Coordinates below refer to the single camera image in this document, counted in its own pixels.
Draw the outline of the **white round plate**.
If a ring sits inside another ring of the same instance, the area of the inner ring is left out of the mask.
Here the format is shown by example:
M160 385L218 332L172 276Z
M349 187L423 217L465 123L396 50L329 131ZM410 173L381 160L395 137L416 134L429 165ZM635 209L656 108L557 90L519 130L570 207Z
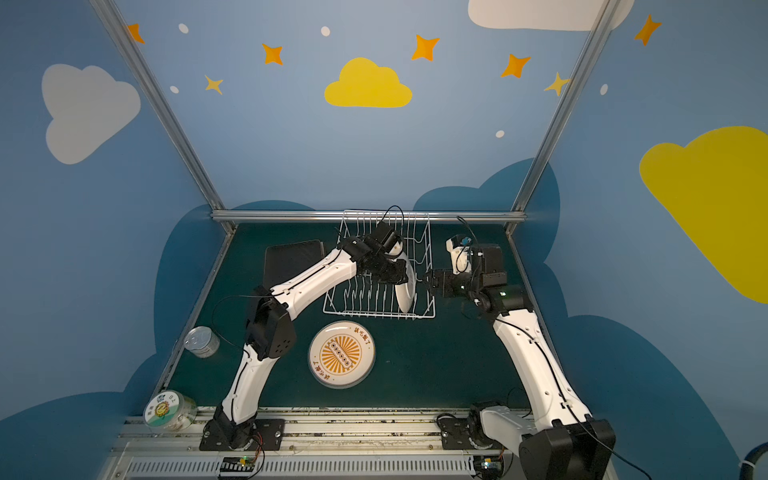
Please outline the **white round plate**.
M397 259L405 262L406 280L404 283L395 286L395 295L399 311L401 313L409 313L413 306L416 294L416 276L413 266L404 251L400 253Z
M331 389L349 389L364 381L373 369L376 347L372 334L352 321L338 321L313 338L308 363L313 377Z

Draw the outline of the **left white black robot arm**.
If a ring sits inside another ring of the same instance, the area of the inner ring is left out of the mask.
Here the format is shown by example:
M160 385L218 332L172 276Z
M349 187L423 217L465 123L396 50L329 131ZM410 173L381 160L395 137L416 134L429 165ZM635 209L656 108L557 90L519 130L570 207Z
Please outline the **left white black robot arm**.
M263 388L277 360L296 341L293 321L315 300L358 275L395 286L399 310L409 312L415 273L406 243L384 221L363 236L350 236L297 276L249 295L243 354L232 385L204 428L202 450L244 450L257 438L255 419Z

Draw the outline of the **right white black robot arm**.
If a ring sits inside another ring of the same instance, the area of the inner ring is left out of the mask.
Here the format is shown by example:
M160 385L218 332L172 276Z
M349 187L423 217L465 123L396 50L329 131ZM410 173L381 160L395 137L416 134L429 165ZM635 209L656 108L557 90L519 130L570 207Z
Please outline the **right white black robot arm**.
M508 280L501 248L471 244L456 235L446 242L451 266L428 272L429 290L472 302L506 348L528 398L523 420L498 403L477 404L468 417L479 445L500 444L520 460L528 479L604 478L616 435L593 417L571 387L547 344L526 289Z

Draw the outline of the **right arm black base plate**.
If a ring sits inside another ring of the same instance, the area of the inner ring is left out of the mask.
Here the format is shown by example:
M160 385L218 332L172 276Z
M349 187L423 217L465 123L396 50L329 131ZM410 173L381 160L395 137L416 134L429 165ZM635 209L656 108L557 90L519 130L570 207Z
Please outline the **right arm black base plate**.
M522 443L518 426L505 419L439 416L435 420L444 450L501 450L516 452Z

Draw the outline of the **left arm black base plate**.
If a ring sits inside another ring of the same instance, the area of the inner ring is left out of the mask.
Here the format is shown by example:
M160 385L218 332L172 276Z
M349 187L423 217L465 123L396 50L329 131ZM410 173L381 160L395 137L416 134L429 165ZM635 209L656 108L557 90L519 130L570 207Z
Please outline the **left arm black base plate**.
M222 429L210 420L203 428L198 449L215 452L277 451L281 447L285 421L282 419L253 420L244 434L237 434L235 445L227 441Z

